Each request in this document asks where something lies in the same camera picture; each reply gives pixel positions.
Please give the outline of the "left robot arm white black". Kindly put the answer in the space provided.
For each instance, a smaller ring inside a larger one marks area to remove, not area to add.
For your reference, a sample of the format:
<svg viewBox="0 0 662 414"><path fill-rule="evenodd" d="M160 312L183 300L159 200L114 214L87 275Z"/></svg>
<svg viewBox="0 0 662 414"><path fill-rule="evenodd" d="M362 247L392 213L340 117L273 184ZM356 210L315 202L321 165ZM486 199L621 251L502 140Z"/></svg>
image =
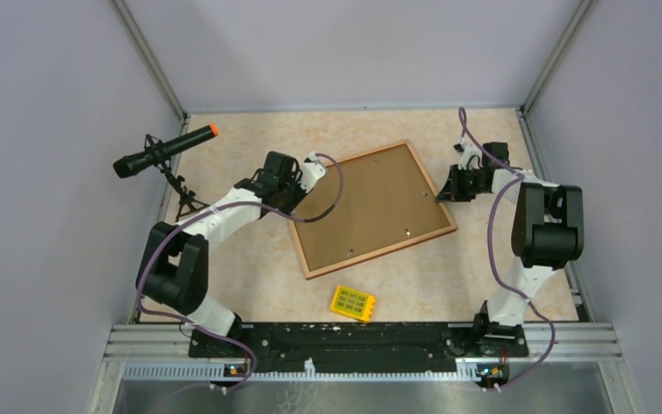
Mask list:
<svg viewBox="0 0 662 414"><path fill-rule="evenodd" d="M271 151L252 177L238 181L219 201L177 223L153 226L136 280L140 298L178 313L206 329L221 356L236 354L240 317L209 293L209 257L233 233L270 212L289 215L328 169L313 154L304 162Z"/></svg>

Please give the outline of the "red wooden picture frame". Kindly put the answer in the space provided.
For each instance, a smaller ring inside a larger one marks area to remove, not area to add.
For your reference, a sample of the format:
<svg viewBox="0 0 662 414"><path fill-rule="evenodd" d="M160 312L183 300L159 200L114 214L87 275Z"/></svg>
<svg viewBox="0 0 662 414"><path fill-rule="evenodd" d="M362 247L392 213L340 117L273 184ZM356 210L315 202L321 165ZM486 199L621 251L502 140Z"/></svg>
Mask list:
<svg viewBox="0 0 662 414"><path fill-rule="evenodd" d="M412 247L458 228L413 144L399 141L329 165L291 227L306 279ZM332 211L314 223L328 207Z"/></svg>

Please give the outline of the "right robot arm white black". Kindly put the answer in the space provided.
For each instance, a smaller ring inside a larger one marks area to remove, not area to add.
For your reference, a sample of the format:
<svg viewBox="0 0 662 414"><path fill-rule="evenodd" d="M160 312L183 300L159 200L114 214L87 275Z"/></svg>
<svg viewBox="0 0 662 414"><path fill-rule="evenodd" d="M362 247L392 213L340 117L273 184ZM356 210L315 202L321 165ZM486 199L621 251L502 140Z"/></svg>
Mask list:
<svg viewBox="0 0 662 414"><path fill-rule="evenodd" d="M511 248L515 258L495 294L474 318L473 348L494 355L505 344L521 342L530 300L559 269L584 250L584 194L575 185L539 179L512 167L504 142L457 143L459 163L451 165L437 202L470 202L491 193L515 205Z"/></svg>

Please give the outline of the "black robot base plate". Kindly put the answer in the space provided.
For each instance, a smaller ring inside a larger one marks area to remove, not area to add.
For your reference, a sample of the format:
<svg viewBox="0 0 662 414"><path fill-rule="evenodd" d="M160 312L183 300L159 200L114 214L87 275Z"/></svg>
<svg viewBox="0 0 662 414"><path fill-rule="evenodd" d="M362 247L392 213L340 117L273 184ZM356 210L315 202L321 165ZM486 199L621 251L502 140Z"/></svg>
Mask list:
<svg viewBox="0 0 662 414"><path fill-rule="evenodd" d="M202 333L190 337L194 359L258 357L259 373L299 371L311 359L322 373L454 372L457 360L526 357L521 329L518 344L486 345L473 340L473 323L245 323L230 342Z"/></svg>

